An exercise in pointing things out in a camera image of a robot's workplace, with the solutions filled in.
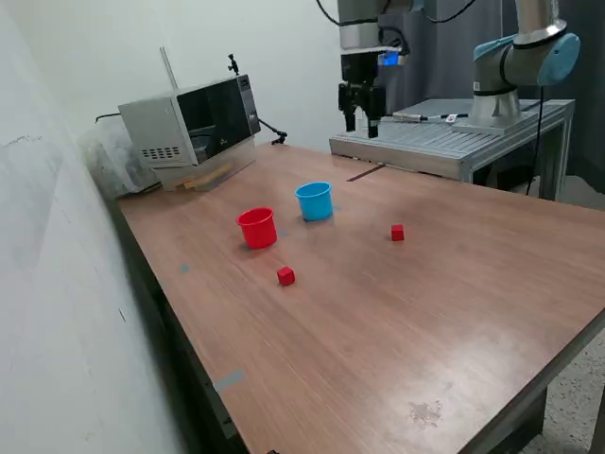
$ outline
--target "aluminum extrusion table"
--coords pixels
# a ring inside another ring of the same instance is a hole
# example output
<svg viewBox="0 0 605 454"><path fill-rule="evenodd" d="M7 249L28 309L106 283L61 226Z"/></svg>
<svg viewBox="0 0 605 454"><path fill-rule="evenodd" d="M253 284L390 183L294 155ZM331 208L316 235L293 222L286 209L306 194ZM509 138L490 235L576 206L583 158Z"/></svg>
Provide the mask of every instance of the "aluminum extrusion table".
<svg viewBox="0 0 605 454"><path fill-rule="evenodd" d="M405 109L409 114L467 114L471 99L429 99ZM536 138L539 103L522 100L524 119L504 136L456 132L446 123L408 123L384 119L375 139L367 130L344 132L330 139L332 154L386 164L472 183L480 168ZM565 180L574 100L544 104L540 197L559 199Z"/></svg>

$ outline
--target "small red block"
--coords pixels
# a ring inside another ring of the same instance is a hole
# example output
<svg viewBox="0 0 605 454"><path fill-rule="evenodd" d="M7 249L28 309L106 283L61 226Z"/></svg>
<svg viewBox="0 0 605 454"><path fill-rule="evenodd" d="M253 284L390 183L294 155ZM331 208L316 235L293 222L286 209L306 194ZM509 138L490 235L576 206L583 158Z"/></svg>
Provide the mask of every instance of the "small red block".
<svg viewBox="0 0 605 454"><path fill-rule="evenodd" d="M390 238L393 241L403 241L405 239L404 226L401 224L393 225L390 228Z"/></svg>
<svg viewBox="0 0 605 454"><path fill-rule="evenodd" d="M294 271L288 267L284 267L277 271L277 278L284 287L294 284Z"/></svg>

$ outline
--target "floor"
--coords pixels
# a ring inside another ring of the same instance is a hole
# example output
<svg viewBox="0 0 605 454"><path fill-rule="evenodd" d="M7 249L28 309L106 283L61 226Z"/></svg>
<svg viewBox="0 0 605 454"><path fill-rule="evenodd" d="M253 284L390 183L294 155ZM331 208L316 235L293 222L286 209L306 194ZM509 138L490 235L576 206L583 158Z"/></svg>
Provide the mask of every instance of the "floor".
<svg viewBox="0 0 605 454"><path fill-rule="evenodd" d="M537 196L539 182L530 193ZM605 195L584 180L568 177L562 201L605 211ZM588 452L605 385L605 331L601 332L549 386L544 434L524 454Z"/></svg>

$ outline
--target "blue tape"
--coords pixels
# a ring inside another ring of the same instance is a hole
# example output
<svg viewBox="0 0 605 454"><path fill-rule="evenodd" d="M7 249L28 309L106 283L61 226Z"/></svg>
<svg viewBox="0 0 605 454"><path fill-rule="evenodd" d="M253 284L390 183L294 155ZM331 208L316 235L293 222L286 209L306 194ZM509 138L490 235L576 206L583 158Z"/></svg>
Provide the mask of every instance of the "blue tape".
<svg viewBox="0 0 605 454"><path fill-rule="evenodd" d="M244 379L244 373L242 371L235 371L232 374L227 375L226 377L220 379L217 383L214 383L213 386L217 393L221 393L226 388L234 385L238 381Z"/></svg>

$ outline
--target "black cable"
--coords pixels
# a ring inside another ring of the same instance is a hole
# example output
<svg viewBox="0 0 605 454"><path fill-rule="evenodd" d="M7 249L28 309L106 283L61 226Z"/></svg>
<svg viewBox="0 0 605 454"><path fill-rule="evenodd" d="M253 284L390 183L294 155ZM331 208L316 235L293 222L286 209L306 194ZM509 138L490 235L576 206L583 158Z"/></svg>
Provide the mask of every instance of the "black cable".
<svg viewBox="0 0 605 454"><path fill-rule="evenodd" d="M529 189L533 183L533 176L536 173L536 165L538 165L538 152L540 151L540 136L542 135L542 115L545 108L545 88L540 87L540 114L538 115L538 136L536 137L536 149L533 152L533 164L531 165L531 175L527 182L526 196L529 195Z"/></svg>
<svg viewBox="0 0 605 454"><path fill-rule="evenodd" d="M385 7L382 8L381 14L386 14L387 13L387 9L389 9L389 7L390 7L390 1L391 0L387 0L387 3L385 4Z"/></svg>
<svg viewBox="0 0 605 454"><path fill-rule="evenodd" d="M433 19L428 14L426 14L426 10L424 8L423 8L423 14L424 14L424 17L426 17L426 19L431 21L433 24L445 24L446 22L450 22L450 21L453 21L454 19L456 19L460 14L462 14L464 11L466 11L468 8L470 8L474 2L476 2L476 0L470 0L469 3L467 3L460 11L458 11L453 16L448 17L447 19Z"/></svg>
<svg viewBox="0 0 605 454"><path fill-rule="evenodd" d="M109 117L109 116L120 116L120 115L121 115L121 113L106 113L106 114L104 114L104 115L99 115L99 116L96 118L95 123L98 123L98 120L100 120L101 118L107 118L107 117Z"/></svg>
<svg viewBox="0 0 605 454"><path fill-rule="evenodd" d="M277 139L275 139L274 141L271 142L272 145L283 144L285 142L285 139L287 138L287 132L283 132L283 131L280 131L280 130L278 130L276 128L273 128L269 123L267 123L266 121L261 120L260 118L258 119L258 122L261 125L269 128L270 130L272 130L273 132L275 132L277 135L279 135L279 137Z"/></svg>
<svg viewBox="0 0 605 454"><path fill-rule="evenodd" d="M325 10L325 8L321 4L320 0L315 0L315 1L317 2L318 7L320 7L321 12L326 17L326 19L328 19L328 21L330 21L335 26L353 26L353 25L360 25L360 24L377 24L378 23L378 18L377 17L372 18L372 19L359 19L357 21L339 22L334 17L332 17L330 14L328 14L328 11ZM389 9L391 1L392 0L387 0L386 5L382 8L381 14L384 14L385 12L387 12L387 9Z"/></svg>
<svg viewBox="0 0 605 454"><path fill-rule="evenodd" d="M403 53L405 55L408 55L410 53L410 48L409 44L407 43L406 35L404 35L404 32L401 30L401 28L397 28L396 26L380 26L379 28L380 31L378 34L378 41L380 41L380 43L382 43L385 31L394 31L400 37L400 43L401 47L403 48ZM391 42L390 45L396 47L398 44L396 42Z"/></svg>

